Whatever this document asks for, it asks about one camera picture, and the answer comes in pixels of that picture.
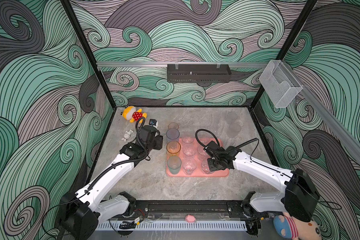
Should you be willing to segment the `clear upturned glass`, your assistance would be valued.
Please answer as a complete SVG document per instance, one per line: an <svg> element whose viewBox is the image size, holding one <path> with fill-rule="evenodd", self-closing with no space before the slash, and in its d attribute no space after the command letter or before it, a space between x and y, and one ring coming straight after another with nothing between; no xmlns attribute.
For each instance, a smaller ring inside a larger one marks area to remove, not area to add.
<svg viewBox="0 0 360 240"><path fill-rule="evenodd" d="M227 136L233 139L240 133L241 130L242 127L238 123L231 123L227 132Z"/></svg>
<svg viewBox="0 0 360 240"><path fill-rule="evenodd" d="M206 146L211 141L211 139L209 137L201 137L201 138L199 138L198 141L199 141L200 145Z"/></svg>
<svg viewBox="0 0 360 240"><path fill-rule="evenodd" d="M199 161L202 161L204 159L208 159L210 156L204 151L204 148L202 146L198 146L197 148L197 158Z"/></svg>
<svg viewBox="0 0 360 240"><path fill-rule="evenodd" d="M202 172L206 175L210 175L212 174L213 172L210 170L210 167L209 167L209 163L208 163L208 160L207 159L204 159L202 160L201 162L201 169L202 169Z"/></svg>

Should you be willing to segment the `blue textured plastic tumbler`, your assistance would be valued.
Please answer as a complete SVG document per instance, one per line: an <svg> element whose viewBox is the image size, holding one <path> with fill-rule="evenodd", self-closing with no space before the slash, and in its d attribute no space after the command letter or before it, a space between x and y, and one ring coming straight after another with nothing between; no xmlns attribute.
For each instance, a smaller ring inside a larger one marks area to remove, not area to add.
<svg viewBox="0 0 360 240"><path fill-rule="evenodd" d="M166 132L166 137L168 143L172 141L178 142L180 138L180 132L178 129L169 129Z"/></svg>

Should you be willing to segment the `yellow plastic tumbler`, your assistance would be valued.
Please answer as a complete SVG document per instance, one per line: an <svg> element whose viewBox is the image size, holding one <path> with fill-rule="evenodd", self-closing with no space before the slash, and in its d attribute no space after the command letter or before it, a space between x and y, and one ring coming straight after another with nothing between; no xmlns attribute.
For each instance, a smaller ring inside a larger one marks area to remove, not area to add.
<svg viewBox="0 0 360 240"><path fill-rule="evenodd" d="M171 141L167 144L167 157L180 156L181 144L177 141Z"/></svg>

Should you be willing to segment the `pink plastic cup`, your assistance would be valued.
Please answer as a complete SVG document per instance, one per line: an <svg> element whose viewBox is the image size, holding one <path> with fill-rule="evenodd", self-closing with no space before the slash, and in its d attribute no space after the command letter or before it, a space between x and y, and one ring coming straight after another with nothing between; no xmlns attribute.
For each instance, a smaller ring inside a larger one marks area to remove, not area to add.
<svg viewBox="0 0 360 240"><path fill-rule="evenodd" d="M170 124L168 125L168 129L169 129L169 130L171 130L171 129L176 129L176 130L178 130L178 129L179 129L179 124L172 122L172 123L170 123Z"/></svg>

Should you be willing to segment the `green textured plastic tumbler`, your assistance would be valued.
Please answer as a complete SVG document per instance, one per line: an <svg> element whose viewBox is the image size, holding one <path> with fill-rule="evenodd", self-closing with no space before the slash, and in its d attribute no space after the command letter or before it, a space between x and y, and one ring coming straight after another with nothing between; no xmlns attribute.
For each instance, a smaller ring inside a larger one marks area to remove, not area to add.
<svg viewBox="0 0 360 240"><path fill-rule="evenodd" d="M178 156L171 156L167 160L167 166L172 175L177 175L182 166L182 160Z"/></svg>

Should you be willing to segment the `clear faceted glass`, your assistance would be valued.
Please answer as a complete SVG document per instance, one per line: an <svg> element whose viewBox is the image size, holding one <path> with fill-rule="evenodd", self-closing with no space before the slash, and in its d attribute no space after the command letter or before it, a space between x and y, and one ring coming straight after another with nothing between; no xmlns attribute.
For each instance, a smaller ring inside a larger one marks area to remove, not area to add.
<svg viewBox="0 0 360 240"><path fill-rule="evenodd" d="M196 170L197 168L197 164L196 161L193 158L186 158L183 160L183 172L187 175L190 176L193 174L193 172Z"/></svg>
<svg viewBox="0 0 360 240"><path fill-rule="evenodd" d="M194 147L193 144L184 144L182 146L182 149L183 149L183 154L185 156L191 157L196 154L196 148Z"/></svg>
<svg viewBox="0 0 360 240"><path fill-rule="evenodd" d="M194 137L189 137L189 136L182 137L182 142L185 144L192 144L194 141L195 141Z"/></svg>

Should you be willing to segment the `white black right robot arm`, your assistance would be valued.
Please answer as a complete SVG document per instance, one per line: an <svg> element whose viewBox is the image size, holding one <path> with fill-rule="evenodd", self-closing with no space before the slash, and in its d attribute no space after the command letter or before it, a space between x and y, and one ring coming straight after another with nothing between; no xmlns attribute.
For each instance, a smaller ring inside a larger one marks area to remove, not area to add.
<svg viewBox="0 0 360 240"><path fill-rule="evenodd" d="M216 137L208 144L202 143L198 134L203 131L197 130L195 139L209 156L208 165L211 172L227 169L242 171L277 189L276 193L251 195L249 205L252 209L259 213L287 212L302 222L311 221L320 201L320 194L308 173L302 169L292 171L271 165L241 150L258 139L224 149Z"/></svg>

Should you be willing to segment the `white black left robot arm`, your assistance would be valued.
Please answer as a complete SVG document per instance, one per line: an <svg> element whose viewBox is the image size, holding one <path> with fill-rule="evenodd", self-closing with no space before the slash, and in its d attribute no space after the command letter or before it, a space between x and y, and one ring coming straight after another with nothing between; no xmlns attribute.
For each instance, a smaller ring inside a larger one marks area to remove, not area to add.
<svg viewBox="0 0 360 240"><path fill-rule="evenodd" d="M57 223L76 240L87 240L99 224L114 216L130 217L136 199L126 192L104 201L108 192L141 161L149 159L152 150L161 150L163 136L145 117L136 122L136 138L125 144L116 158L90 183L75 193L66 193L59 202Z"/></svg>

